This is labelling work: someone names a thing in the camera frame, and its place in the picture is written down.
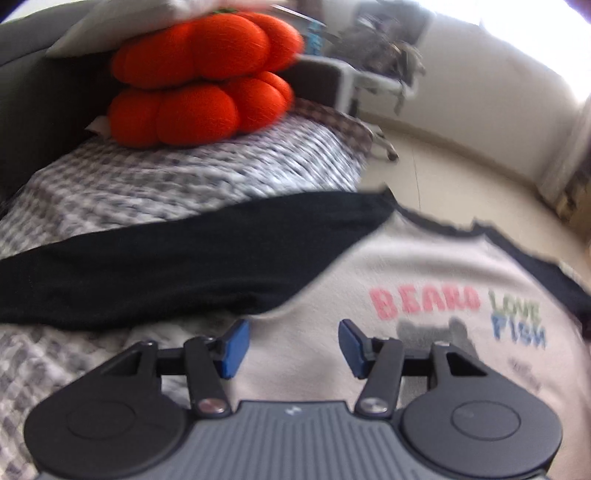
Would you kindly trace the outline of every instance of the gray ribbed plate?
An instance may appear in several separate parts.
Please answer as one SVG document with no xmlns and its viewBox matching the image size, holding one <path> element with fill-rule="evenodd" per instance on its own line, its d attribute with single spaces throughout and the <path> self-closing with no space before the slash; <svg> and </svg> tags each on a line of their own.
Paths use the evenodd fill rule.
<svg viewBox="0 0 591 480">
<path fill-rule="evenodd" d="M 39 480 L 52 480 L 41 475 Z M 405 450 L 384 421 L 344 402 L 241 402 L 198 422 L 171 457 L 133 480 L 443 480 Z"/>
</svg>

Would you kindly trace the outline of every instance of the window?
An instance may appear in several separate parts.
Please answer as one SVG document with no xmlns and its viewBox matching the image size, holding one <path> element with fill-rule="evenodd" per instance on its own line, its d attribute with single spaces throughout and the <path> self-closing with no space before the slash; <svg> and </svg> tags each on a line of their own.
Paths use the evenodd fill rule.
<svg viewBox="0 0 591 480">
<path fill-rule="evenodd" d="M 562 76 L 581 101 L 591 93 L 591 25 L 564 0 L 418 0 L 480 24 Z"/>
</svg>

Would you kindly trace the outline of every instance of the circular pad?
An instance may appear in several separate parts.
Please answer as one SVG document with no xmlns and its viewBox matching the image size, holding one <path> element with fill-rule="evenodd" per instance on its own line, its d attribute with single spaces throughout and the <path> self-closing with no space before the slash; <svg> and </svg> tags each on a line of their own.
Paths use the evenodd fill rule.
<svg viewBox="0 0 591 480">
<path fill-rule="evenodd" d="M 506 379 L 455 378 L 406 407 L 401 433 L 439 468 L 468 478 L 517 478 L 547 466 L 560 420 Z"/>
<path fill-rule="evenodd" d="M 180 444 L 186 414 L 158 388 L 129 377 L 72 384 L 34 408 L 27 447 L 42 471 L 61 478 L 127 478 Z"/>
<path fill-rule="evenodd" d="M 476 440 L 502 440 L 517 431 L 521 419 L 513 409 L 502 403 L 472 401 L 453 411 L 452 425 Z"/>
</svg>

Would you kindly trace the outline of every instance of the white pillow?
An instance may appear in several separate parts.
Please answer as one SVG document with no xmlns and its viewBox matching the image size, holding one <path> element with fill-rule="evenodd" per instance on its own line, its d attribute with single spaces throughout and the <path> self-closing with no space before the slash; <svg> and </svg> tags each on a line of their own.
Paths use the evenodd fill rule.
<svg viewBox="0 0 591 480">
<path fill-rule="evenodd" d="M 47 49 L 48 57 L 79 57 L 118 48 L 128 38 L 171 27 L 220 8 L 255 10 L 277 0 L 103 0 Z"/>
</svg>

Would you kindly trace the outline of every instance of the graphic print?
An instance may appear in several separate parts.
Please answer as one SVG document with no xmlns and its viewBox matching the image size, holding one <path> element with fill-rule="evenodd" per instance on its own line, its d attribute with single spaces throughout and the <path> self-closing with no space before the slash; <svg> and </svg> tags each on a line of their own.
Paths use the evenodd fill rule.
<svg viewBox="0 0 591 480">
<path fill-rule="evenodd" d="M 476 289 L 455 284 L 444 284 L 441 287 L 426 285 L 422 288 L 415 288 L 411 284 L 400 285 L 397 295 L 385 288 L 372 288 L 369 296 L 380 320 L 395 320 L 401 312 L 412 315 L 480 309 Z"/>
<path fill-rule="evenodd" d="M 510 339 L 513 343 L 546 348 L 546 330 L 541 325 L 540 304 L 509 294 L 502 298 L 489 291 L 491 323 L 495 339 Z"/>
<path fill-rule="evenodd" d="M 531 365 L 513 357 L 509 357 L 508 360 L 511 369 L 526 383 L 529 389 L 535 394 L 540 393 L 542 384 L 531 372 Z"/>
</svg>

